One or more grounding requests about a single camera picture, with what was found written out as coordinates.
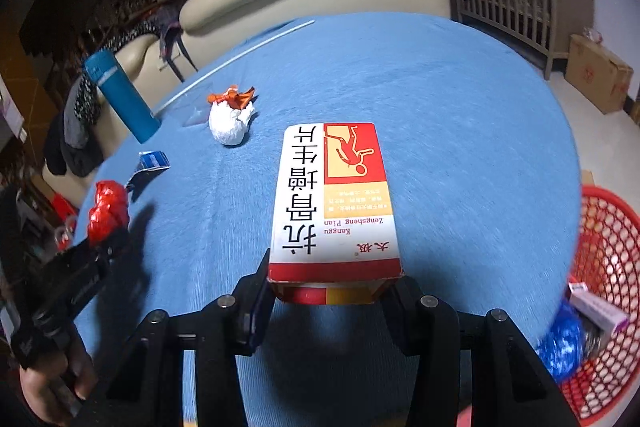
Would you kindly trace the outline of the person's left hand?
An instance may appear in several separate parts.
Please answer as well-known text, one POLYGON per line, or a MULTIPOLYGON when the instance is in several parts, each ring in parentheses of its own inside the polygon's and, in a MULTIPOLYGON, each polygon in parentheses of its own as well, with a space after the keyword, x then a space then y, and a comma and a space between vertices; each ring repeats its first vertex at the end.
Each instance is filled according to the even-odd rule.
POLYGON ((88 399, 98 382, 98 375, 78 334, 65 351, 47 353, 32 367, 20 369, 22 392, 32 413, 55 426, 69 426, 73 419, 68 407, 53 392, 53 385, 67 369, 75 376, 74 394, 79 399, 88 399))

